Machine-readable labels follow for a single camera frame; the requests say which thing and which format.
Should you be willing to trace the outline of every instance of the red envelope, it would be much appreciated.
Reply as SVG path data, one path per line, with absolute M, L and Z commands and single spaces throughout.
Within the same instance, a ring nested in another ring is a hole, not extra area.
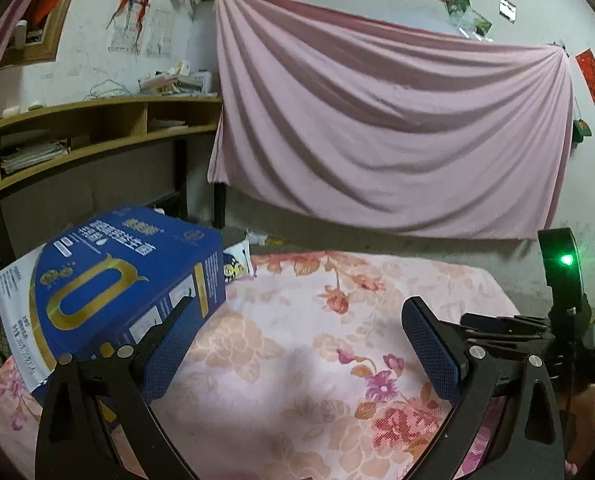
M 575 56 L 575 59 L 577 59 L 578 65 L 580 65 L 581 72 L 584 75 L 584 79 L 586 79 L 586 84 L 589 86 L 591 97 L 593 97 L 593 102 L 595 103 L 595 56 L 588 49 Z

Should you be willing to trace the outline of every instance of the metal screw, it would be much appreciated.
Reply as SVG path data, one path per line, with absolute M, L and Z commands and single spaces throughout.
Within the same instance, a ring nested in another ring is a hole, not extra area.
M 539 355 L 532 355 L 529 356 L 529 363 L 531 363 L 535 368 L 539 368 L 542 366 L 542 359 Z
M 471 348 L 468 349 L 468 352 L 476 359 L 484 359 L 486 355 L 486 350 L 481 346 L 471 346 Z
M 58 362 L 63 366 L 68 365 L 72 360 L 73 356 L 69 353 L 62 354 L 60 357 L 58 357 Z
M 122 359 L 126 359 L 127 357 L 131 357 L 133 355 L 133 347 L 129 345 L 124 345 L 118 348 L 118 357 Z

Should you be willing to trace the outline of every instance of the gold letter on box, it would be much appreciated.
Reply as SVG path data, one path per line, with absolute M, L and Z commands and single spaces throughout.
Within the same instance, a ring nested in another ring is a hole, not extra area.
M 65 314 L 62 312 L 62 301 L 69 294 L 78 290 L 84 283 L 87 283 L 105 270 L 111 269 L 118 270 L 121 274 L 117 282 L 98 294 L 74 314 Z M 129 262 L 119 258 L 113 258 L 110 254 L 107 254 L 107 257 L 103 261 L 82 273 L 72 282 L 67 283 L 50 298 L 47 304 L 47 315 L 57 329 L 73 330 L 139 280 L 148 281 L 144 276 L 139 276 L 138 270 L 129 264 Z

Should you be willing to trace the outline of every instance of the photo on wall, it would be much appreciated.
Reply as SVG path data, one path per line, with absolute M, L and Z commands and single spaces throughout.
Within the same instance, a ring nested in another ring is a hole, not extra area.
M 447 10 L 450 23 L 467 32 L 486 36 L 493 27 L 493 23 L 471 6 L 471 0 L 449 0 Z

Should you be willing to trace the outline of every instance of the black bed leg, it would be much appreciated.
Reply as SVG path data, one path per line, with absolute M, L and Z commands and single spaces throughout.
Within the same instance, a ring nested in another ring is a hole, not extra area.
M 226 224 L 226 184 L 213 184 L 213 227 L 223 229 Z

